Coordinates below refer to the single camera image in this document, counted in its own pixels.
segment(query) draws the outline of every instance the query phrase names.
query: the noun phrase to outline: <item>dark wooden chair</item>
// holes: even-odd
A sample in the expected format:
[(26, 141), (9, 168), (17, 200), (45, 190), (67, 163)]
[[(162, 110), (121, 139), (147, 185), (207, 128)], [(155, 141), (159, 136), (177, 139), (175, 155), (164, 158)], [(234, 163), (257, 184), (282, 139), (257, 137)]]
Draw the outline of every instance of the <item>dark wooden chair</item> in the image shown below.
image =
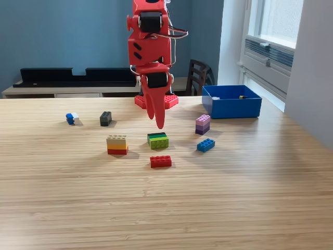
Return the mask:
[(194, 87), (194, 95), (202, 95), (202, 87), (205, 85), (215, 85), (211, 68), (203, 62), (191, 60), (189, 64), (186, 95), (192, 96), (192, 86)]

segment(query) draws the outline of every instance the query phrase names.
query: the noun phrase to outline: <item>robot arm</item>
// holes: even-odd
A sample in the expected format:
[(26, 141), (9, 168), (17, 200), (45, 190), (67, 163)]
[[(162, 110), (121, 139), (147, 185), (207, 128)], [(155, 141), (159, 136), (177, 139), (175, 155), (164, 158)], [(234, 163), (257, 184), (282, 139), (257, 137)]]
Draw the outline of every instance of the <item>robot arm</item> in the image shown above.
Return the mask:
[(130, 65), (136, 66), (150, 119), (156, 117), (159, 129), (164, 126), (164, 96), (170, 90), (173, 75), (169, 73), (171, 39), (179, 39), (188, 32), (169, 25), (170, 17), (164, 0), (133, 0), (133, 17), (127, 17)]

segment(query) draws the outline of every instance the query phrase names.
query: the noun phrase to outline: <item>blue wall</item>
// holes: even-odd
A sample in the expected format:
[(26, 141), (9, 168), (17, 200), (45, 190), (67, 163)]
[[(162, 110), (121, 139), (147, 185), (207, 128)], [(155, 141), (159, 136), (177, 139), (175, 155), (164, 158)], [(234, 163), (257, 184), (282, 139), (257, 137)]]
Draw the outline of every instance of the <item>blue wall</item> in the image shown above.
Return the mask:
[(208, 64), (215, 81), (219, 72), (223, 0), (192, 0), (191, 59)]
[[(171, 72), (188, 74), (190, 59), (209, 64), (216, 75), (223, 0), (172, 0), (174, 26), (190, 36), (177, 43)], [(128, 67), (126, 16), (132, 0), (0, 1), (0, 91), (20, 80), (27, 67)]]

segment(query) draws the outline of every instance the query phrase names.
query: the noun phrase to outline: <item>purple lego brick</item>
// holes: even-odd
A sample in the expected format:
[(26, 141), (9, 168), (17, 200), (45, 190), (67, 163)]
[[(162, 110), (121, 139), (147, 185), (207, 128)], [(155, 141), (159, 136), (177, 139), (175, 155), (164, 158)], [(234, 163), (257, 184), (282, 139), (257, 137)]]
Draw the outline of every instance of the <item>purple lego brick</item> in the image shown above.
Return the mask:
[(196, 129), (196, 134), (204, 135), (210, 130), (210, 127), (206, 128), (205, 130), (197, 130)]
[(205, 126), (209, 122), (210, 122), (210, 116), (202, 115), (196, 120), (196, 125)]
[(196, 125), (196, 130), (205, 130), (206, 128), (209, 128), (210, 127), (210, 122), (208, 122), (206, 125), (204, 126), (200, 126), (200, 125)]

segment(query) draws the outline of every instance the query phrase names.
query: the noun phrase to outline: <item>beige lego brick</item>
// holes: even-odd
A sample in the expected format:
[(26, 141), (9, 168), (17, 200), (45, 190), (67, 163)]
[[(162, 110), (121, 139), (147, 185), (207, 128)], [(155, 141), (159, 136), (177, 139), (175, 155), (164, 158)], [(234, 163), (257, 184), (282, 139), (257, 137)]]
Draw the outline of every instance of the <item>beige lego brick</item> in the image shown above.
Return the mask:
[(106, 139), (107, 144), (126, 144), (127, 135), (109, 135)]

